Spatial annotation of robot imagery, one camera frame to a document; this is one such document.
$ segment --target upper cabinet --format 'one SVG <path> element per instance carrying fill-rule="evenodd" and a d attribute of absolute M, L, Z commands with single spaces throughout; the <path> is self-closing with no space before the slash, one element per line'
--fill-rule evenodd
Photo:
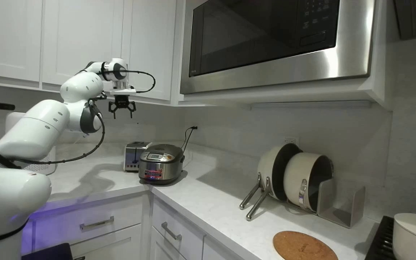
<path fill-rule="evenodd" d="M 0 0 L 0 86 L 38 88 L 41 21 L 42 2 Z"/>
<path fill-rule="evenodd" d="M 44 88 L 61 86 L 92 61 L 128 55 L 131 25 L 125 0 L 47 0 L 44 5 Z"/>
<path fill-rule="evenodd" d="M 131 68 L 155 75 L 157 87 L 146 99 L 171 100 L 177 0 L 133 0 Z M 149 81 L 131 75 L 138 90 L 149 88 Z"/>

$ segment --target toaster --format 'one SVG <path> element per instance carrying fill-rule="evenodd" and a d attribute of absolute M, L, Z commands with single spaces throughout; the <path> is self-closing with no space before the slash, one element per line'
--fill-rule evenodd
<path fill-rule="evenodd" d="M 133 142 L 125 148 L 125 164 L 123 171 L 126 172 L 139 172 L 139 159 L 141 155 L 148 151 L 151 142 Z"/>

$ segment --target white cabinet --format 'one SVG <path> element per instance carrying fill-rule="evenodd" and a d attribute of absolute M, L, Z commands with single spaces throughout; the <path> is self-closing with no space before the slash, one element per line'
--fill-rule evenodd
<path fill-rule="evenodd" d="M 24 233 L 24 253 L 68 243 L 77 259 L 141 260 L 148 205 L 148 197 L 138 195 L 37 213 Z"/>
<path fill-rule="evenodd" d="M 204 256 L 203 260 L 242 260 L 237 255 L 217 243 L 210 237 L 204 237 Z"/>
<path fill-rule="evenodd" d="M 42 2 L 0 0 L 0 86 L 38 88 L 41 21 Z"/>
<path fill-rule="evenodd" d="M 185 259 L 201 259 L 204 233 L 158 200 L 154 201 L 152 208 L 154 229 L 165 237 L 168 244 L 177 249 Z"/>
<path fill-rule="evenodd" d="M 141 226 L 119 230 L 71 247 L 79 260 L 142 260 Z"/>
<path fill-rule="evenodd" d="M 185 260 L 185 259 L 158 230 L 152 229 L 151 260 Z"/>
<path fill-rule="evenodd" d="M 63 84 L 90 61 L 126 57 L 131 0 L 45 0 L 44 88 Z"/>
<path fill-rule="evenodd" d="M 171 100 L 177 5 L 178 0 L 133 0 L 131 68 L 154 74 L 158 83 L 142 97 Z M 144 77 L 131 75 L 131 83 L 138 90 L 151 87 Z"/>

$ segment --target pot handle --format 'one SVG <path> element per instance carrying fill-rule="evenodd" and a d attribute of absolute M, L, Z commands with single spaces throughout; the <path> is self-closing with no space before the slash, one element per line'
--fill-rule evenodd
<path fill-rule="evenodd" d="M 256 210 L 263 204 L 263 201 L 266 200 L 266 197 L 269 195 L 269 192 L 271 192 L 271 179 L 268 178 L 268 179 L 266 179 L 265 194 L 256 201 L 256 204 L 253 205 L 253 208 L 252 208 L 250 213 L 248 214 L 248 221 L 252 221 L 252 220 L 253 220 L 253 216 L 255 216 Z"/>
<path fill-rule="evenodd" d="M 252 200 L 252 197 L 258 192 L 258 190 L 262 187 L 262 175 L 258 177 L 258 182 L 253 187 L 253 190 L 249 192 L 249 195 L 242 201 L 240 210 L 245 210 Z"/>

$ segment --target stainless steel microwave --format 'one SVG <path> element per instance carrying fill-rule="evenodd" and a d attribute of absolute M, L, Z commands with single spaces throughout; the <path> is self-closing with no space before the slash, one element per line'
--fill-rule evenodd
<path fill-rule="evenodd" d="M 187 0 L 183 94 L 367 77 L 376 0 Z"/>

